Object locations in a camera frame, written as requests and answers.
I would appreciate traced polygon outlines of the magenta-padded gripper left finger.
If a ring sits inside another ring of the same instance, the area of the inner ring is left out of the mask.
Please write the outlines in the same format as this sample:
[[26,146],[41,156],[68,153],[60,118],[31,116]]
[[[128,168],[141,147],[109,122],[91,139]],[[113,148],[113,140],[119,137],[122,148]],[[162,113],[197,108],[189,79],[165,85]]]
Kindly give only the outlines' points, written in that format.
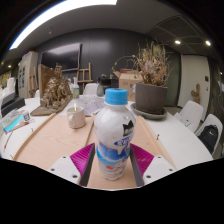
[[48,171],[74,184],[87,186],[95,155],[95,144],[84,146],[70,156],[60,157]]

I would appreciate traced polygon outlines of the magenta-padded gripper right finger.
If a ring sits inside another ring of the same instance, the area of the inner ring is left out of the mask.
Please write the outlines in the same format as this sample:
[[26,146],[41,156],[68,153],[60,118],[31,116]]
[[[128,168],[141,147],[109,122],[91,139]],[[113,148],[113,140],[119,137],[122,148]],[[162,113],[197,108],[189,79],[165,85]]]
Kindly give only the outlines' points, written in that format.
[[162,155],[154,156],[134,144],[130,145],[130,159],[137,186],[150,184],[176,171]]

